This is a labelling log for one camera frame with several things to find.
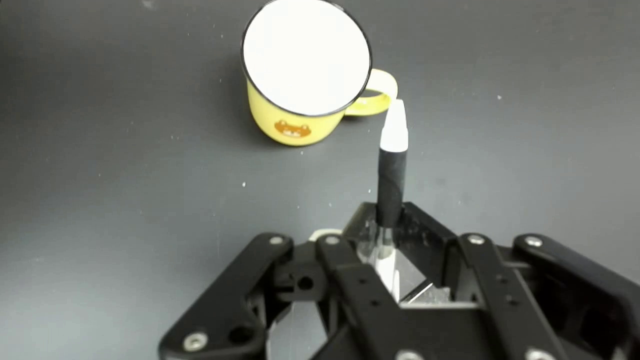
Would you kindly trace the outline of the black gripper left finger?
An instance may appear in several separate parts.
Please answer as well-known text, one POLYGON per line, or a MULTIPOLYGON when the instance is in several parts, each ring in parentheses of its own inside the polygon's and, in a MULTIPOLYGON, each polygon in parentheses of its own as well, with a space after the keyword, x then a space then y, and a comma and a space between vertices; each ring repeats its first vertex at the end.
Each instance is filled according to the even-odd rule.
POLYGON ((357 246, 336 233, 295 244, 259 233, 167 330, 160 360, 270 360, 272 330, 297 302, 313 302, 327 339, 311 360, 372 360, 393 291, 357 246))

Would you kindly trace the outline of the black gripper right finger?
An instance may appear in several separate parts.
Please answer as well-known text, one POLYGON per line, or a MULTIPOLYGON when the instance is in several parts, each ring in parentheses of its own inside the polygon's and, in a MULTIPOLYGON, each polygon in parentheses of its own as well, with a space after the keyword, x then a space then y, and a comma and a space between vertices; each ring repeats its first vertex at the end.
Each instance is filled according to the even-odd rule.
POLYGON ((449 304, 474 304, 502 360, 640 360, 640 285, 558 239, 498 246, 408 201, 402 251, 449 304))

